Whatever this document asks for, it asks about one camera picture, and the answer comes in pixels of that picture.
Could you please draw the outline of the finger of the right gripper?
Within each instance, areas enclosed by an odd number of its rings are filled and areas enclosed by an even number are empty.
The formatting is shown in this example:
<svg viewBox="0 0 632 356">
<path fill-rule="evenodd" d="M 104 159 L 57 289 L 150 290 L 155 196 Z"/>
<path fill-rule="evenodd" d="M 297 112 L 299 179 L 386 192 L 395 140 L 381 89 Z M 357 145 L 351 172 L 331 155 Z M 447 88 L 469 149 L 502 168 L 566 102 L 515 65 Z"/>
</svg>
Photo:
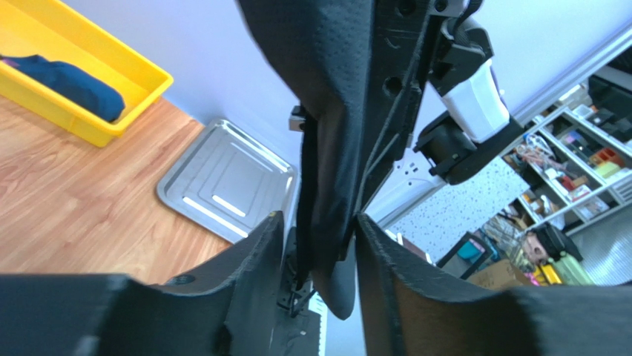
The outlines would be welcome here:
<svg viewBox="0 0 632 356">
<path fill-rule="evenodd" d="M 431 1 L 356 1 L 345 12 L 345 212 L 368 206 L 404 154 L 435 46 Z"/>
</svg>

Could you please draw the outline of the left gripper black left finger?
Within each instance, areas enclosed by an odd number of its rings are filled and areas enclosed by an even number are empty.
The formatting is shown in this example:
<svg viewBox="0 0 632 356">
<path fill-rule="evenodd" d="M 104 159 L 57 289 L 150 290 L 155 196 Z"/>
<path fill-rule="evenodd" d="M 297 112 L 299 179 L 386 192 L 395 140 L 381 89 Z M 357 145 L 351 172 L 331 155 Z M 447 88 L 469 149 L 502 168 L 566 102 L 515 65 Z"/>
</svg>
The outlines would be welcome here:
<svg viewBox="0 0 632 356">
<path fill-rule="evenodd" d="M 284 219 L 164 285 L 126 274 L 4 274 L 3 355 L 267 355 Z"/>
</svg>

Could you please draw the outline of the black paper napkin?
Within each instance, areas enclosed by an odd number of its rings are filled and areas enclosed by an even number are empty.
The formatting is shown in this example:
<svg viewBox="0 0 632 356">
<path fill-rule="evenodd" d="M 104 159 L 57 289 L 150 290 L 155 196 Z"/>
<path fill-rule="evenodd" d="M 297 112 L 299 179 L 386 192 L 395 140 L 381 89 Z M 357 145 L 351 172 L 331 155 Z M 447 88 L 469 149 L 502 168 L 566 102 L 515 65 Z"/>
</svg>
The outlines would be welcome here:
<svg viewBox="0 0 632 356">
<path fill-rule="evenodd" d="M 372 1 L 242 1 L 252 38 L 299 99 L 298 280 L 341 320 L 355 306 L 349 253 L 358 197 L 372 44 Z"/>
</svg>

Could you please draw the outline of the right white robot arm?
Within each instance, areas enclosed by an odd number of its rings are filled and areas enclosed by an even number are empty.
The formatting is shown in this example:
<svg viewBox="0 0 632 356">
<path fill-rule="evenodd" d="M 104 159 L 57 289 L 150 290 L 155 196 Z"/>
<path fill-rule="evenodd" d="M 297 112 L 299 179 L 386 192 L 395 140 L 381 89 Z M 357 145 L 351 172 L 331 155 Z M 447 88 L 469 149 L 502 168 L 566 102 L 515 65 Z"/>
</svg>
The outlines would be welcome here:
<svg viewBox="0 0 632 356">
<path fill-rule="evenodd" d="M 355 207 L 375 219 L 475 176 L 523 128 L 501 100 L 479 1 L 379 1 Z"/>
</svg>

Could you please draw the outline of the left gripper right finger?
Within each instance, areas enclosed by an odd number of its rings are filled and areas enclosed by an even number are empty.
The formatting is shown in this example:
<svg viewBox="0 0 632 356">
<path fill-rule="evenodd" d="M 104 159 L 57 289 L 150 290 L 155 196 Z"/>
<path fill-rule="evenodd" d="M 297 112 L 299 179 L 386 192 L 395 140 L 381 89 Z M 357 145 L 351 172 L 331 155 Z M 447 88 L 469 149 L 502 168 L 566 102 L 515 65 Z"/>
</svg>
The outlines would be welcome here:
<svg viewBox="0 0 632 356">
<path fill-rule="evenodd" d="M 356 257 L 369 355 L 629 355 L 628 286 L 518 286 L 461 280 L 357 217 Z"/>
</svg>

